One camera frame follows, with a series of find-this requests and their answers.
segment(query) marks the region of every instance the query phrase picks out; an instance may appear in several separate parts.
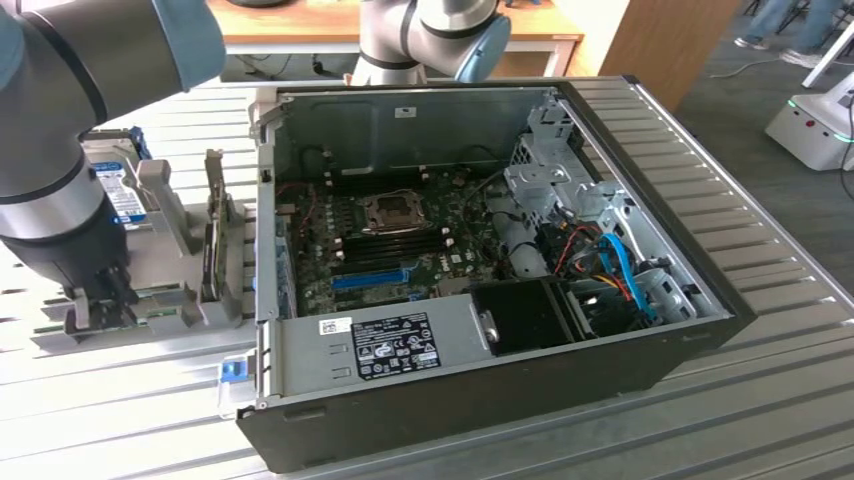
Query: floor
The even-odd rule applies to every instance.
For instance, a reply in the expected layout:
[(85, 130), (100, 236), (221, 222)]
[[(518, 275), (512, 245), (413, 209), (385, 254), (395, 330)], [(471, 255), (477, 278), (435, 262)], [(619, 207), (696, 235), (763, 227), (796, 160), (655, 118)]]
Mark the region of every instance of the floor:
[[(795, 22), (771, 39), (771, 51), (756, 52), (732, 44), (748, 22), (750, 17), (734, 19), (676, 117), (842, 286), (854, 292), (854, 200), (842, 189), (840, 175), (810, 170), (763, 133), (786, 99), (807, 93), (800, 82), (808, 70), (775, 62), (756, 65), (730, 79), (708, 78), (748, 62), (772, 59), (800, 27)], [(854, 63), (854, 56), (840, 61)], [(826, 91), (850, 72), (850, 66), (834, 66), (812, 91)], [(846, 174), (854, 187), (851, 177), (854, 174)]]

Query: person's leg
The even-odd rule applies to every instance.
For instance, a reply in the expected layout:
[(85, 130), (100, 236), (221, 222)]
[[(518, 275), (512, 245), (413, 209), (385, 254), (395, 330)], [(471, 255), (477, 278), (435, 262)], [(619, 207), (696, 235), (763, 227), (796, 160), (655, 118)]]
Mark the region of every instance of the person's leg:
[(834, 13), (844, 0), (812, 0), (806, 22), (800, 33), (791, 44), (791, 49), (800, 54), (814, 53), (820, 47), (822, 40), (834, 22)]
[(754, 44), (762, 42), (762, 39), (768, 33), (779, 27), (795, 1), (796, 0), (768, 0), (768, 3), (766, 3), (762, 10), (759, 10), (752, 22), (750, 22), (750, 27), (747, 27), (747, 31), (740, 38)]

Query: metal table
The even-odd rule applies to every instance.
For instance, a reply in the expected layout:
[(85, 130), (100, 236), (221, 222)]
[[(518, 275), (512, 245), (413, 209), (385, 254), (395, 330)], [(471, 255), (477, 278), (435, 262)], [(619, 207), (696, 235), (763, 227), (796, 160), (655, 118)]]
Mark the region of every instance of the metal table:
[[(572, 82), (760, 318), (646, 392), (285, 478), (854, 472), (848, 295), (646, 90), (622, 78)], [(16, 343), (17, 323), (0, 323), (0, 352)], [(160, 341), (132, 337), (62, 356), (0, 353), (0, 478), (271, 478), (215, 408), (216, 364), (252, 347), (251, 325)]]

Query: barcode sticker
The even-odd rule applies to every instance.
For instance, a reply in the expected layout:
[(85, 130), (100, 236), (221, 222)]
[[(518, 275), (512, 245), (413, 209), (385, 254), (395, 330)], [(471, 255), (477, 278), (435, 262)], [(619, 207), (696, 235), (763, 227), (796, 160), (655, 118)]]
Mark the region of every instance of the barcode sticker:
[(352, 325), (352, 317), (329, 318), (320, 320), (320, 335), (332, 335), (333, 333), (345, 333)]

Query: cable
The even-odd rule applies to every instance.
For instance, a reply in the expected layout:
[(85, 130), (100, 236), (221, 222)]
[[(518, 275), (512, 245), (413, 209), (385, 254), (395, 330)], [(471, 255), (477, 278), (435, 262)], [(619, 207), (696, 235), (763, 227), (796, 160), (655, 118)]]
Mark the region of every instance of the cable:
[(592, 278), (611, 285), (616, 290), (619, 290), (619, 293), (623, 295), (626, 300), (631, 301), (631, 294), (626, 290), (626, 287), (623, 286), (623, 284), (619, 283), (619, 280), (616, 278), (614, 277), (608, 278), (604, 275), (594, 275)]
[(511, 222), (516, 222), (516, 223), (524, 222), (524, 219), (519, 215), (516, 215), (515, 213), (506, 212), (504, 210), (498, 210), (495, 212), (487, 212), (487, 215), (491, 215), (492, 217), (495, 215), (506, 215), (507, 216), (507, 220), (510, 220)]
[(281, 70), (279, 70), (275, 75), (271, 75), (269, 78), (276, 79), (279, 78), (279, 75), (284, 73), (284, 70), (288, 68), (288, 63), (291, 63), (292, 56), (292, 54), (288, 54), (288, 58), (284, 59), (284, 65), (281, 65)]
[(468, 192), (468, 195), (465, 195), (465, 198), (463, 198), (463, 207), (468, 204), (468, 201), (471, 200), (471, 197), (475, 196), (475, 194), (483, 190), (483, 188), (492, 183), (492, 181), (504, 173), (504, 169), (502, 168), (500, 170), (492, 172), (492, 174), (485, 177), (485, 180), (483, 180), (483, 182), (480, 182), (480, 184), (475, 187), (475, 189)]
[(598, 227), (594, 227), (592, 225), (590, 226), (579, 225), (578, 227), (575, 227), (575, 230), (572, 230), (572, 233), (570, 234), (570, 238), (566, 241), (566, 247), (563, 247), (563, 253), (560, 254), (560, 259), (558, 260), (558, 265), (555, 266), (554, 275), (556, 275), (558, 272), (560, 271), (560, 268), (563, 268), (563, 260), (566, 259), (566, 254), (570, 253), (570, 247), (572, 246), (572, 240), (575, 239), (575, 235), (578, 235), (584, 230), (594, 230), (596, 232), (600, 232)]
[(276, 190), (276, 197), (280, 196), (281, 193), (291, 187), (305, 187), (308, 189), (308, 192), (311, 193), (311, 207), (308, 207), (308, 213), (305, 214), (305, 217), (299, 224), (299, 232), (303, 233), (303, 230), (305, 230), (305, 225), (308, 225), (311, 215), (315, 213), (315, 207), (317, 206), (317, 194), (315, 193), (315, 189), (311, 188), (311, 185), (308, 185), (307, 183), (295, 182), (285, 183), (279, 187), (279, 190)]
[(771, 60), (760, 60), (758, 62), (750, 62), (750, 63), (742, 65), (739, 67), (739, 69), (735, 70), (734, 72), (723, 73), (723, 74), (718, 74), (718, 75), (708, 75), (708, 78), (732, 78), (734, 76), (740, 75), (740, 73), (744, 70), (747, 70), (750, 67), (752, 67), (754, 65), (762, 65), (763, 63), (774, 63), (774, 62), (778, 62), (778, 61), (780, 61), (779, 58), (774, 58)]
[[(255, 61), (264, 61), (269, 58), (269, 55), (267, 55), (263, 59), (257, 59), (251, 55), (247, 55), (252, 60)], [(281, 69), (275, 73), (275, 74), (269, 74), (267, 73), (264, 70), (261, 70), (260, 68), (257, 68), (257, 65), (255, 65), (255, 63), (249, 62), (248, 60), (245, 60), (243, 57), (244, 55), (235, 55), (236, 59), (240, 61), (240, 63), (243, 63), (247, 67), (249, 67), (252, 70), (255, 70), (256, 72), (261, 73), (267, 78), (269, 78), (271, 80), (275, 80), (276, 78), (279, 78), (279, 75), (281, 75), (284, 73), (284, 70), (288, 68), (288, 63), (291, 63), (291, 57), (293, 55), (288, 54), (288, 57), (284, 60), (284, 66), (281, 67)]]
[(495, 171), (488, 177), (485, 177), (485, 180), (483, 180), (483, 182), (480, 182), (480, 184), (475, 187), (475, 189), (468, 192), (468, 194), (465, 195), (465, 197), (463, 197), (463, 202), (460, 204), (460, 211), (463, 212), (463, 227), (465, 228), (465, 235), (468, 235), (468, 238), (472, 239), (472, 241), (477, 244), (477, 246), (480, 247), (480, 249), (485, 249), (485, 245), (483, 244), (483, 242), (480, 241), (480, 239), (473, 235), (473, 233), (471, 232), (471, 226), (468, 225), (468, 222), (465, 221), (465, 209), (468, 208), (468, 202), (471, 201), (471, 198), (476, 195), (476, 193), (485, 188), (485, 186), (492, 183), (492, 181), (495, 181), (495, 179), (502, 175), (502, 173), (504, 172), (504, 169), (500, 169), (498, 171)]
[[(715, 74), (715, 75), (708, 75), (708, 78), (732, 78), (738, 75), (740, 75), (740, 73), (747, 70), (750, 67), (755, 66), (755, 65), (762, 65), (763, 63), (774, 63), (774, 62), (782, 62), (782, 59), (779, 58), (772, 58), (771, 60), (759, 60), (758, 62), (750, 62), (746, 63), (744, 65), (742, 65), (735, 71), (730, 72), (730, 73), (722, 73), (722, 74)], [(832, 62), (834, 65), (844, 65), (847, 67), (854, 67), (854, 63), (844, 63), (844, 62), (839, 62), (839, 61), (834, 61)]]
[(616, 288), (619, 288), (619, 291), (623, 292), (623, 296), (626, 297), (626, 300), (631, 301), (631, 293), (628, 293), (628, 289), (626, 288), (626, 285), (623, 285), (623, 282), (619, 281), (619, 278), (611, 276), (611, 280), (614, 280), (614, 283), (616, 283)]
[[(603, 242), (608, 242), (611, 244), (616, 251), (616, 258), (619, 259), (619, 266), (623, 271), (623, 278), (626, 279), (628, 291), (631, 292), (632, 297), (635, 297), (638, 308), (643, 313), (646, 313), (651, 320), (655, 318), (655, 310), (652, 310), (650, 304), (646, 302), (646, 295), (643, 295), (643, 292), (635, 283), (635, 279), (631, 276), (631, 265), (628, 264), (628, 253), (626, 252), (626, 247), (623, 246), (619, 237), (612, 233), (603, 234), (600, 238)], [(604, 252), (602, 253), (602, 263), (607, 266), (607, 254)]]
[(465, 153), (468, 152), (468, 150), (480, 150), (483, 152), (485, 152), (485, 154), (492, 158), (492, 160), (500, 160), (500, 155), (496, 155), (495, 152), (489, 149), (489, 147), (487, 147), (485, 145), (480, 145), (479, 143), (475, 143), (472, 145), (467, 145), (464, 146), (459, 153), (456, 154), (456, 159), (453, 160), (453, 164), (461, 163), (463, 161), (463, 157), (465, 157)]
[(534, 242), (522, 242), (522, 243), (516, 243), (516, 246), (512, 247), (512, 250), (510, 250), (510, 253), (507, 254), (507, 256), (512, 257), (512, 254), (516, 253), (519, 248), (524, 247), (526, 245), (539, 252), (539, 247)]
[(299, 224), (300, 234), (305, 230), (305, 226), (308, 225), (308, 220), (311, 219), (311, 215), (313, 215), (315, 213), (315, 207), (317, 206), (317, 194), (315, 192), (315, 189), (311, 188), (311, 185), (308, 185), (308, 192), (311, 193), (311, 207), (308, 207), (308, 213), (305, 214), (305, 218), (303, 218), (303, 221)]

